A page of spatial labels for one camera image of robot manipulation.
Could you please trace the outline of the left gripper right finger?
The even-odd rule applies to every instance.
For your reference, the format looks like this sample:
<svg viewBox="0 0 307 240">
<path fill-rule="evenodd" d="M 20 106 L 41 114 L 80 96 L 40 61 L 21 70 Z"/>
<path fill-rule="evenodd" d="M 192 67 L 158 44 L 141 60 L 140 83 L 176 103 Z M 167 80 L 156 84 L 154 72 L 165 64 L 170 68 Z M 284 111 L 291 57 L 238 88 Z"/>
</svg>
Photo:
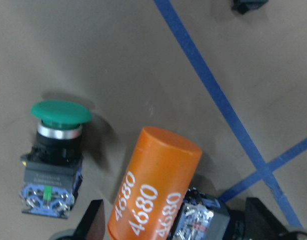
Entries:
<svg viewBox="0 0 307 240">
<path fill-rule="evenodd" d="M 289 233 L 288 229 L 256 197 L 245 202 L 245 240 L 278 240 Z"/>
</svg>

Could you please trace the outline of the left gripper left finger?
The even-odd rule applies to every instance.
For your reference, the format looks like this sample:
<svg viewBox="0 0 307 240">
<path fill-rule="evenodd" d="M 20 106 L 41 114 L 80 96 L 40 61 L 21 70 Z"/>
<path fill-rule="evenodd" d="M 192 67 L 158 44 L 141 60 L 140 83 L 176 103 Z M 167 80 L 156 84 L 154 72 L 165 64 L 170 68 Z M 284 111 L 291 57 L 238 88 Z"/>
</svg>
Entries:
<svg viewBox="0 0 307 240">
<path fill-rule="evenodd" d="M 105 235 L 105 209 L 102 199 L 92 200 L 75 229 L 73 240 L 102 240 Z"/>
</svg>

